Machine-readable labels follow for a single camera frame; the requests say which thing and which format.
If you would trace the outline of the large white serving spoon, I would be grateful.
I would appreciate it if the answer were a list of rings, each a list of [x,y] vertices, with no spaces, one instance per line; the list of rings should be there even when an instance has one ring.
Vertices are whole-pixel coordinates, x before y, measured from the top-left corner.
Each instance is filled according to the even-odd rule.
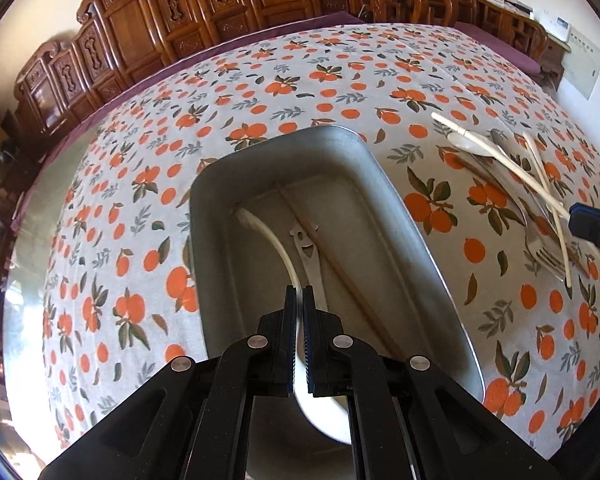
[[[262,235],[275,249],[287,271],[291,285],[298,299],[302,299],[301,281],[283,243],[274,232],[255,214],[244,207],[236,211],[236,217],[246,229]],[[304,362],[303,328],[299,320],[296,328],[296,356],[294,357],[294,398],[308,422],[324,436],[342,444],[350,445],[348,410],[334,398],[314,398],[306,383],[306,363]]]

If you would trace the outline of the cream plastic chopstick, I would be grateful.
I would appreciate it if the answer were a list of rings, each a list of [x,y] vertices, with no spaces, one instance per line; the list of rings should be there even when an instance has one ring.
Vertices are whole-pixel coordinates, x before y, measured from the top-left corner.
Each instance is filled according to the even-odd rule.
[[[455,122],[452,122],[451,119],[443,117],[442,115],[440,115],[436,112],[432,112],[431,117],[435,122],[438,122],[439,124],[444,125],[445,128],[449,128],[451,130],[456,130],[456,131],[460,131],[460,129],[467,130],[467,129],[461,127],[460,125],[457,125]],[[564,218],[565,220],[569,220],[570,214],[568,211],[565,210],[565,207],[562,206],[562,203],[559,203],[558,200],[556,200],[556,198],[554,198],[551,195],[547,196],[542,188],[541,183],[538,180],[535,180],[534,177],[531,177],[530,174],[527,174],[521,168],[521,166],[519,166],[518,164],[516,164],[516,162],[511,160],[508,157],[508,155],[499,146],[498,146],[498,148],[500,149],[501,154],[496,154],[492,158],[494,158],[495,160],[500,162],[509,171],[516,174],[521,181],[524,181],[524,183],[526,185],[528,185],[529,188],[532,188],[532,190],[535,190],[535,192],[537,192],[539,194],[539,196],[541,196],[542,199],[545,200],[545,203],[553,202],[555,204],[555,208],[559,211],[560,216],[562,218]]]

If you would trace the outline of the steel fork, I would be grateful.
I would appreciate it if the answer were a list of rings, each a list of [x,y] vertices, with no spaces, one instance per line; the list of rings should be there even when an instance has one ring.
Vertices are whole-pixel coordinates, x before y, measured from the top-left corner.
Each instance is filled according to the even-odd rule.
[[[515,181],[509,174],[508,169],[497,159],[491,169],[493,179],[498,182],[498,186],[512,200],[519,211],[522,223],[524,224],[524,244],[527,252],[533,260],[544,266],[551,274],[554,274],[558,280],[562,280],[567,285],[571,284],[571,274],[569,269],[569,257],[564,257],[562,248],[559,245],[557,235],[547,218],[540,214],[537,216],[528,206],[528,204],[518,194],[518,188]]]

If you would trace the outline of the white ceramic spoon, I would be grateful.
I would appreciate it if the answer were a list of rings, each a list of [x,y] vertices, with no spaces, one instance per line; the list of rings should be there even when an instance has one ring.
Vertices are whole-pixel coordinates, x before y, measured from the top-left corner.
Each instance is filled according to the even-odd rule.
[[[490,140],[470,130],[452,130],[446,138],[461,151],[483,157],[494,157],[501,154],[500,149]]]

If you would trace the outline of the metal rectangular utensil tray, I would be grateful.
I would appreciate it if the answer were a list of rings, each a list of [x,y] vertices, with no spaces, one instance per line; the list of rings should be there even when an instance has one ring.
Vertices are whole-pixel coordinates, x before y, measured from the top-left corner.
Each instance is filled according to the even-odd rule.
[[[193,477],[486,478],[506,431],[422,234],[355,133],[220,158],[189,210],[219,372]]]

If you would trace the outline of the orange print tablecloth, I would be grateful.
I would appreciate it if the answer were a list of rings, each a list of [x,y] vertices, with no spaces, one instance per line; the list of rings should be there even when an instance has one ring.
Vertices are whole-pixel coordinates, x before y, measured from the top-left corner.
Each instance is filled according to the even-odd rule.
[[[179,62],[76,128],[35,182],[4,311],[40,469],[293,281],[347,333],[426,353],[539,454],[600,406],[600,251],[527,178],[600,208],[600,153],[452,28],[302,26]]]

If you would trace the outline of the white router box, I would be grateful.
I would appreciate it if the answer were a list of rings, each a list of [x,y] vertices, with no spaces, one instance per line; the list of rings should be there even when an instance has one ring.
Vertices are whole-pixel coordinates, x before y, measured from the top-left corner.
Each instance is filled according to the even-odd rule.
[[[564,18],[547,10],[539,10],[534,16],[550,36],[562,42],[568,41],[571,25]]]

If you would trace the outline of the purple seat cushion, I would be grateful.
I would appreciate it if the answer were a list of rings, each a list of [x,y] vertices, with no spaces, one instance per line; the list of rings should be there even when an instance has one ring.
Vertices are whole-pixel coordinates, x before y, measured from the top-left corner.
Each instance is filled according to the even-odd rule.
[[[539,76],[541,73],[541,66],[535,60],[532,60],[530,56],[516,50],[514,47],[506,44],[498,37],[495,37],[476,25],[456,22],[454,27],[460,32],[464,32],[467,36],[478,41],[479,44],[490,48],[502,58],[505,58],[509,63],[512,63],[517,68],[522,70],[528,76]]]

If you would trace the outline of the wall electrical panel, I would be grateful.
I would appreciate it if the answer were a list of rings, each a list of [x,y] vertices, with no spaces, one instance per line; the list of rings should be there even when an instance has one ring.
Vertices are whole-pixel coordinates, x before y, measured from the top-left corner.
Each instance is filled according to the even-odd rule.
[[[588,100],[600,76],[600,48],[573,26],[567,44],[569,51],[562,60],[564,77]]]

